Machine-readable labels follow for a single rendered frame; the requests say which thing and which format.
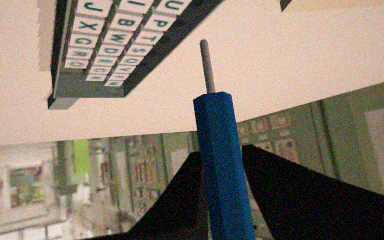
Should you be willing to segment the keyboard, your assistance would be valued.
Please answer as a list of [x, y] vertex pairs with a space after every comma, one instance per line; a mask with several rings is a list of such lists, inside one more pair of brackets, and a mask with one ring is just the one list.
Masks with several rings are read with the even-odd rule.
[[226, 0], [57, 0], [53, 99], [127, 98]]

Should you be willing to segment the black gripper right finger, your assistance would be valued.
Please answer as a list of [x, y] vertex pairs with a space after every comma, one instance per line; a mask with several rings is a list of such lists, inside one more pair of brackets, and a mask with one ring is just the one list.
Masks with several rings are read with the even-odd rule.
[[384, 195], [252, 144], [243, 168], [274, 240], [384, 240]]

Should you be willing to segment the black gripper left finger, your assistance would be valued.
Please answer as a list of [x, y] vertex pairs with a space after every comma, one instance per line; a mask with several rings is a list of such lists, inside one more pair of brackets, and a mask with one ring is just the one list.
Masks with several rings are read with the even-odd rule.
[[200, 152], [189, 154], [157, 201], [129, 232], [76, 240], [208, 240]]

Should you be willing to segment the blue stylus with grey tip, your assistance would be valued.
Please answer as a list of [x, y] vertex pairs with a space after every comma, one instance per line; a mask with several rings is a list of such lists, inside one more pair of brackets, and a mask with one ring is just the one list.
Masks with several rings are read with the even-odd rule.
[[193, 99], [212, 240], [255, 240], [232, 95], [216, 92], [200, 41], [207, 94]]

